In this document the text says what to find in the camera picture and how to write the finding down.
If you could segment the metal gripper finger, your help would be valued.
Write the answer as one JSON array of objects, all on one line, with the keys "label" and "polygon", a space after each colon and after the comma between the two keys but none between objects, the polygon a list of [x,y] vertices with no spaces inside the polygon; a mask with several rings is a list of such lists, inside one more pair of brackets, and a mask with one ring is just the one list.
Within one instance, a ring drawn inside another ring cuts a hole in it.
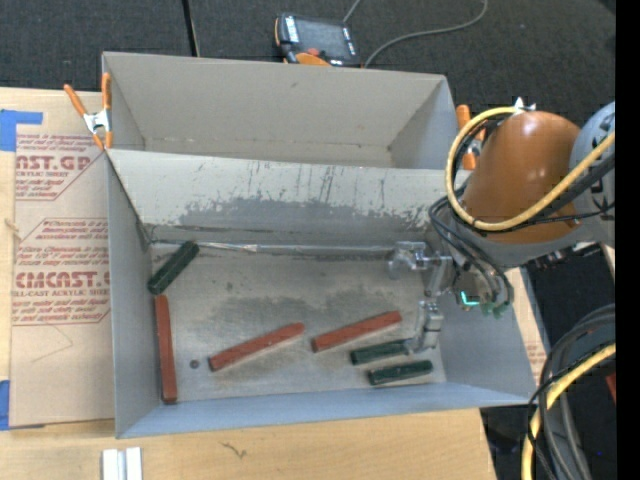
[{"label": "metal gripper finger", "polygon": [[406,341],[405,347],[410,353],[421,353],[435,349],[442,331],[444,316],[438,304],[432,300],[418,303],[414,335]]},{"label": "metal gripper finger", "polygon": [[441,266],[441,256],[425,241],[397,242],[387,256],[387,275],[399,279],[405,273],[425,272]]}]

